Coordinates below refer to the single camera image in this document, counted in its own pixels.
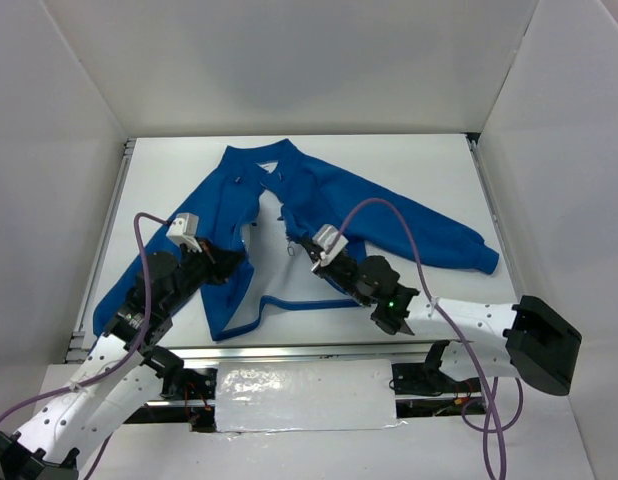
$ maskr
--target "white backdrop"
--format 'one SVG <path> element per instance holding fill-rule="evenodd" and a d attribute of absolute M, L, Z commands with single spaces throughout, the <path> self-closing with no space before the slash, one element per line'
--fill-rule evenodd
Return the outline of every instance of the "white backdrop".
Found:
<path fill-rule="evenodd" d="M 480 131 L 537 0 L 46 0 L 134 136 Z"/>
<path fill-rule="evenodd" d="M 525 290 L 583 333 L 571 402 L 618 479 L 618 25 L 598 0 L 539 2 L 479 151 Z"/>
<path fill-rule="evenodd" d="M 0 1 L 0 413 L 66 351 L 123 138 L 45 10 Z"/>

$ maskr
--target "clothing label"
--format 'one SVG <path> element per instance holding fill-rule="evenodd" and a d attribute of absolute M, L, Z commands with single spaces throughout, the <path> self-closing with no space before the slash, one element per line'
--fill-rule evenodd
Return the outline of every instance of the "clothing label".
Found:
<path fill-rule="evenodd" d="M 268 173 L 271 173 L 278 166 L 278 162 L 259 163 L 258 166 L 263 170 L 266 170 Z"/>

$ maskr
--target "blue garment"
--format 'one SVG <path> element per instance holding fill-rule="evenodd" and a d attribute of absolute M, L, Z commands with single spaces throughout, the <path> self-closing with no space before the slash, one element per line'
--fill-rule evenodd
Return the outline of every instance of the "blue garment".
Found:
<path fill-rule="evenodd" d="M 271 173 L 259 166 L 277 162 Z M 198 237 L 206 237 L 220 248 L 244 250 L 241 226 L 253 222 L 264 189 L 282 203 L 281 214 L 287 236 L 296 241 L 312 237 L 324 224 L 339 226 L 351 209 L 370 197 L 384 198 L 395 205 L 407 221 L 420 250 L 423 263 L 443 268 L 477 269 L 491 274 L 498 253 L 485 246 L 474 230 L 430 210 L 406 197 L 342 168 L 305 155 L 289 140 L 258 148 L 227 147 L 218 167 L 173 213 L 190 212 L 199 217 Z M 147 244 L 147 252 L 165 250 L 179 256 L 178 248 L 166 238 L 161 227 Z M 358 262 L 366 257 L 365 241 L 413 260 L 409 242 L 399 221 L 382 205 L 362 209 L 345 232 L 349 254 Z M 140 270 L 137 257 L 94 312 L 94 333 L 100 335 L 134 285 Z M 201 289 L 211 337 L 224 340 L 254 330 L 265 305 L 287 310 L 341 308 L 356 305 L 350 299 L 285 302 L 263 296 L 254 306 L 249 325 L 224 330 L 249 288 L 254 270 L 243 262 L 225 285 L 204 285 Z"/>

